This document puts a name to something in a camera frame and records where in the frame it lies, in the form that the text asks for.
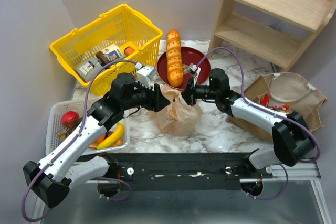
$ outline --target red plate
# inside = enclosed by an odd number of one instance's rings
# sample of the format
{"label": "red plate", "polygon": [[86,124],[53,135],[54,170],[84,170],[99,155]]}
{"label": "red plate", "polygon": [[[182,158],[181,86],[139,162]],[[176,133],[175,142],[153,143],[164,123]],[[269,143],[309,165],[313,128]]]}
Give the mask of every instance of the red plate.
{"label": "red plate", "polygon": [[[182,66],[183,66],[183,82],[182,84],[175,88],[175,89],[185,89],[187,86],[188,80],[192,77],[191,74],[187,73],[188,66],[193,63],[193,64],[198,64],[201,59],[204,57],[204,54],[202,54],[200,51],[191,48],[191,47],[181,47],[181,55],[182,55]],[[157,61],[157,72],[162,79],[164,83],[166,83],[168,86],[170,86],[168,82],[168,77],[167,77],[167,56],[166,53],[164,53],[159,60]],[[206,79],[209,76],[210,72],[210,62],[208,59],[205,59],[202,64],[200,65],[201,68],[201,73],[199,73],[198,76],[198,83],[202,84],[203,82],[206,81]]]}

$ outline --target white plastic basket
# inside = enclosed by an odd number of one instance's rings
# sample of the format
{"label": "white plastic basket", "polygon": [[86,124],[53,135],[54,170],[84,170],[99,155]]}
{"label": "white plastic basket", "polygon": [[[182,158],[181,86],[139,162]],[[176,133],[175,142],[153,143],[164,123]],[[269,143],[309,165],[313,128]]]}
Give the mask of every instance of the white plastic basket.
{"label": "white plastic basket", "polygon": [[[101,97],[91,98],[88,100],[88,108],[100,99]],[[54,149],[56,149],[62,142],[62,140],[57,136],[57,132],[60,132],[63,128],[61,123],[62,116],[68,111],[76,111],[79,116],[83,116],[84,109],[84,99],[58,102],[52,106],[50,111],[50,116],[48,120],[47,136],[46,136],[46,155],[50,154]],[[124,125],[124,134],[122,135],[122,145],[116,147],[105,148],[101,150],[88,148],[82,155],[96,154],[101,152],[110,152],[118,149],[124,148],[128,145],[130,141],[130,123],[129,119],[122,119],[120,121]]]}

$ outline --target yellow plastic basket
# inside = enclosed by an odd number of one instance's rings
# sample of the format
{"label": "yellow plastic basket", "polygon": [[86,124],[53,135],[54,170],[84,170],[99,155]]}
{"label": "yellow plastic basket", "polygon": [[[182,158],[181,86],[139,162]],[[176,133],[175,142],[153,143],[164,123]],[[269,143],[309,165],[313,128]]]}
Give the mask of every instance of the yellow plastic basket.
{"label": "yellow plastic basket", "polygon": [[[126,59],[142,64],[156,66],[159,42],[162,31],[141,13],[122,4],[99,15],[95,21],[50,44],[50,50],[59,63],[85,88],[90,82],[84,82],[76,73],[75,67],[90,57],[95,57],[101,49],[116,44],[122,51],[128,46],[135,52]],[[136,70],[131,63],[118,63],[97,76],[91,91],[95,95],[104,95],[111,88],[111,82],[121,72],[128,72],[136,77]]]}

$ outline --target bread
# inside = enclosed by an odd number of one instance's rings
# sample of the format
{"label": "bread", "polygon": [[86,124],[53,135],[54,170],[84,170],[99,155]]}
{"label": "bread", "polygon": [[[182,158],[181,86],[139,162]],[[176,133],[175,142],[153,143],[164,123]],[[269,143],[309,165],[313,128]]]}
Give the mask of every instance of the bread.
{"label": "bread", "polygon": [[167,34],[167,77],[171,86],[177,88],[183,82],[181,39],[179,32],[171,30]]}

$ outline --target marble surface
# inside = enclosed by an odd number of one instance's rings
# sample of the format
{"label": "marble surface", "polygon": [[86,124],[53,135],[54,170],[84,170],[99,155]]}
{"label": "marble surface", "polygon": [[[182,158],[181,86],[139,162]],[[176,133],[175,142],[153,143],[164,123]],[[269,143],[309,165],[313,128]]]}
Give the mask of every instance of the marble surface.
{"label": "marble surface", "polygon": [[[195,48],[207,53],[209,40],[182,40],[182,46]],[[227,42],[223,46],[230,48],[238,55],[244,66],[245,88],[261,74],[271,73],[269,62],[239,49]],[[165,52],[165,40],[160,41],[159,56]],[[223,68],[229,76],[230,86],[240,93],[241,73],[236,59],[224,50],[216,51],[209,59],[211,68]],[[86,89],[79,83],[73,99],[83,98]],[[249,132],[226,122],[227,115],[218,111],[211,103],[199,102],[203,116],[190,136],[170,136],[160,132],[150,120],[148,111],[140,110],[130,118],[131,139],[129,145],[118,152],[250,152],[256,148],[270,146],[269,142],[261,141]]]}

